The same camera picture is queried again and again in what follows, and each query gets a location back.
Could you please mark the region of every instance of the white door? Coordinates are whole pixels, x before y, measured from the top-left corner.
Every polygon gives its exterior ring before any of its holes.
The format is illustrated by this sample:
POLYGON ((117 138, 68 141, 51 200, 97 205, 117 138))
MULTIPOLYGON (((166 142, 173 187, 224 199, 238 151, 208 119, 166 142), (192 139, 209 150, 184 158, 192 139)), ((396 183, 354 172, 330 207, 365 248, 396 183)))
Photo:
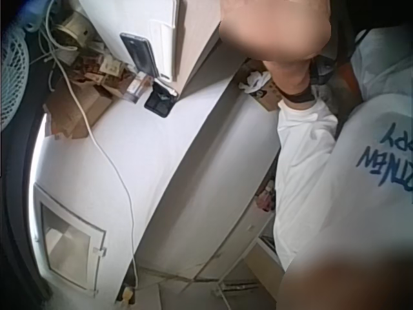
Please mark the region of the white door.
POLYGON ((66 209, 37 184, 34 201, 42 261, 50 270, 47 280, 56 285, 63 281, 95 295, 105 232, 66 209))

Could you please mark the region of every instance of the power cord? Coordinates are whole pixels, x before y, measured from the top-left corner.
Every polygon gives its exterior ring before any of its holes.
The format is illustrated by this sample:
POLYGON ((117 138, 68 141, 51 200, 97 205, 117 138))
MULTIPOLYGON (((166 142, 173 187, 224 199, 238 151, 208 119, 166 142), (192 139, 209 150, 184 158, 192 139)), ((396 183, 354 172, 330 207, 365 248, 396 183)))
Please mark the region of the power cord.
POLYGON ((113 170, 115 171, 119 181, 122 184, 122 187, 124 188, 126 195, 128 197, 128 204, 129 204, 129 210, 130 210, 130 216, 131 216, 131 221, 132 221, 132 227, 131 227, 131 250, 132 250, 132 264, 134 267, 134 276, 135 276, 135 287, 134 290, 137 290, 138 285, 139 285, 139 280, 137 277, 137 264, 136 264, 136 259, 135 259, 135 242, 134 242, 134 231, 135 231, 135 216, 134 216, 134 209, 133 209, 133 205, 132 205, 132 197, 130 195, 130 192, 128 190, 128 187, 126 186, 125 182, 122 179, 121 173, 119 172, 119 170, 117 169, 115 163, 112 161, 112 159, 109 157, 109 155, 103 150, 103 148, 100 146, 100 144, 96 141, 95 136, 93 135, 92 129, 90 128, 90 124, 88 122, 87 116, 85 111, 83 110, 78 98, 76 97, 72 85, 70 84, 70 80, 68 78, 68 75, 66 73, 65 68, 63 67, 63 65, 61 64, 60 60, 57 58, 56 54, 55 54, 55 48, 53 47, 53 45, 55 45, 56 47, 62 49, 62 50, 74 50, 73 48, 75 48, 74 46, 63 46, 60 45, 59 43, 57 43, 55 41, 55 39, 52 37, 49 26, 48 26, 48 20, 50 18, 50 9, 52 7, 54 0, 51 0, 49 6, 48 6, 48 10, 46 13, 46 21, 45 21, 45 25, 46 25, 46 33, 41 32, 44 37, 47 40, 48 43, 48 47, 49 47, 49 51, 50 51, 50 55, 53 57, 55 64, 59 67, 65 81, 67 84, 67 87, 69 89, 69 93, 70 95, 73 97, 73 100, 75 101, 77 107, 79 108, 82 117, 85 121, 86 124, 86 128, 87 131, 89 133, 90 139, 92 140, 93 144, 96 146, 96 148, 98 149, 98 151, 103 155, 103 157, 105 157, 105 159, 107 160, 107 162, 109 163, 109 165, 113 168, 113 170))

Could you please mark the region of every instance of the black wristband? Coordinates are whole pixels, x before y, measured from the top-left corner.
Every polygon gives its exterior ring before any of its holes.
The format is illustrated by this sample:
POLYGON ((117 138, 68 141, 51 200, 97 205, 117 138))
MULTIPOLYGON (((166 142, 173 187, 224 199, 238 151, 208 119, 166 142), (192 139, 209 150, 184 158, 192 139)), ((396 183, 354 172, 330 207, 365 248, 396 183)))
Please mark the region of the black wristband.
POLYGON ((285 99, 287 99, 287 100, 289 100, 293 103, 304 103, 304 102, 314 101, 316 99, 316 97, 314 97, 314 95, 312 94, 310 84, 308 84, 308 87, 304 91, 300 92, 299 94, 295 94, 295 95, 286 94, 281 89, 279 89, 278 86, 276 86, 276 87, 277 87, 279 93, 285 99))

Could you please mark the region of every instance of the blurred hand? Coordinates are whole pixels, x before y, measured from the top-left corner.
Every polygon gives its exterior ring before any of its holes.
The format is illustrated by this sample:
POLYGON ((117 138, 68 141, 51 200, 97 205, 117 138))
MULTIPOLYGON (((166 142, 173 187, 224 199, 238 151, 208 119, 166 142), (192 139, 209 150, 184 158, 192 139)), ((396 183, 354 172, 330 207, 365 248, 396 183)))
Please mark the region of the blurred hand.
POLYGON ((253 59, 310 59, 330 32, 330 0, 221 0, 222 40, 253 59))

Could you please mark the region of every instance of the white long sleeve shirt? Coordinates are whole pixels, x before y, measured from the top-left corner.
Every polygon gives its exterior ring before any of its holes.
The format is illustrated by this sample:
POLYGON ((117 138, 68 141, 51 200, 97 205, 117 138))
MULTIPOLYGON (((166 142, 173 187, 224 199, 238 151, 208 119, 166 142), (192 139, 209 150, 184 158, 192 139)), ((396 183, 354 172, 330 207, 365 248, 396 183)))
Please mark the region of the white long sleeve shirt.
POLYGON ((285 269, 322 227, 413 202, 413 45, 401 31, 373 30, 354 54, 366 102, 337 141, 337 119, 320 99, 303 111, 279 103, 274 239, 285 269))

